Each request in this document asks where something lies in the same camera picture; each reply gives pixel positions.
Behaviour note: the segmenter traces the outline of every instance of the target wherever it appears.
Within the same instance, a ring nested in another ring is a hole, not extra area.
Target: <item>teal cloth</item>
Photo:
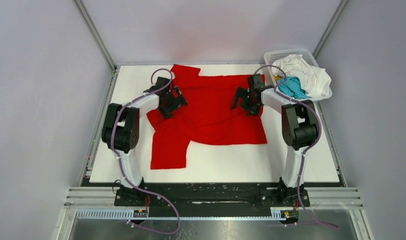
[[[278,80],[278,83],[282,83],[284,81],[284,78],[281,77]],[[293,97],[295,99],[309,99],[309,96],[306,96],[306,92],[301,89],[301,85],[300,85],[300,80],[298,79],[298,77],[295,76],[287,76],[287,81],[284,84],[281,84],[279,86],[279,90],[289,96],[289,97]]]

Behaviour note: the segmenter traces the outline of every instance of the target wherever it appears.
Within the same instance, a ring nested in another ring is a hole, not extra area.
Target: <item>white table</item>
[[[201,68],[201,76],[253,74],[258,64],[207,64],[193,65]],[[172,65],[121,66],[112,103],[123,104],[142,94],[151,86],[150,76],[159,68]],[[168,77],[160,71],[156,77]],[[248,183],[278,182],[285,167],[287,146],[281,134],[281,115],[269,107],[261,116],[267,144],[240,144],[213,146],[191,141],[187,150],[187,167],[181,169],[150,169],[154,129],[147,117],[140,120],[140,138],[137,157],[146,183]],[[118,163],[107,145],[100,140],[90,182],[112,183],[120,179]],[[304,173],[305,182],[339,181],[324,131],[318,144],[308,152]]]

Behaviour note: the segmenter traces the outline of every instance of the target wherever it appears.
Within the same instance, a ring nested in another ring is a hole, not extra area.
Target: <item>laundry basket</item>
[[[303,48],[296,48],[296,49],[286,49],[286,50],[277,50],[277,51],[269,51],[263,55],[263,58],[265,59],[266,64],[273,64],[274,61],[278,59],[283,59],[286,56],[290,54],[296,54],[296,55],[303,55],[303,59],[312,66],[319,67],[318,63],[316,62],[315,58],[313,55],[309,52],[309,50],[303,49]],[[273,73],[272,73],[272,68],[268,67],[269,75],[273,81],[274,84],[276,82],[274,81]],[[331,88],[329,88],[329,94],[327,96],[319,96],[319,97],[312,97],[308,98],[309,100],[312,101],[319,101],[322,99],[328,99],[332,96],[332,91]]]

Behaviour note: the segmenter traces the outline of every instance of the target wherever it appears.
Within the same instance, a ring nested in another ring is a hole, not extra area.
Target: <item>white wall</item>
[[[110,70],[70,0],[0,0],[0,240],[52,236]]]
[[[114,61],[258,63],[314,51],[340,0],[84,0]]]
[[[317,62],[339,156],[376,240],[406,239],[406,0],[350,1]]]

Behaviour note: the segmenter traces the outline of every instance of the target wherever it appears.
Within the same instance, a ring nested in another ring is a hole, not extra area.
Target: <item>red cloth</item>
[[[231,110],[237,88],[248,88],[250,75],[198,76],[199,68],[182,65],[174,65],[171,71],[188,106],[168,119],[157,109],[147,114],[156,131],[151,169],[185,168],[191,140],[208,145],[267,143],[260,115],[247,116],[240,101]]]

